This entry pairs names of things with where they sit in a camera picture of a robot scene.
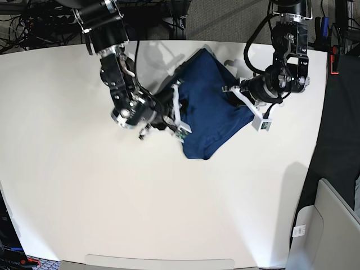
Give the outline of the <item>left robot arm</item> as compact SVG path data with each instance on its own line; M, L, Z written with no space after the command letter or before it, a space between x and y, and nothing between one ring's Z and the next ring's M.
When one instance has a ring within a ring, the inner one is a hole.
M301 93L308 85L308 27L304 23L311 14L310 1L269 1L267 15L257 26L244 48L244 61L253 72L251 79L224 87L232 105L244 106L236 97L238 90L252 105L270 107L283 103L292 93ZM272 64L265 70L256 68L249 58L250 47L263 27L268 25L274 49Z

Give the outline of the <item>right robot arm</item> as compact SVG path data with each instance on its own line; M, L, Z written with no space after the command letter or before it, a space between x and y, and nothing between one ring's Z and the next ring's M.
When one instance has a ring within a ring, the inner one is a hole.
M179 86L182 80L175 80L158 94L152 94L140 84L137 60L125 54L129 38L117 2L60 1L60 4L72 10L85 36L88 53L100 58L100 77L110 90L114 122L126 129L144 124L139 133L141 140L151 128L156 128L170 130L183 142L192 131L181 120Z

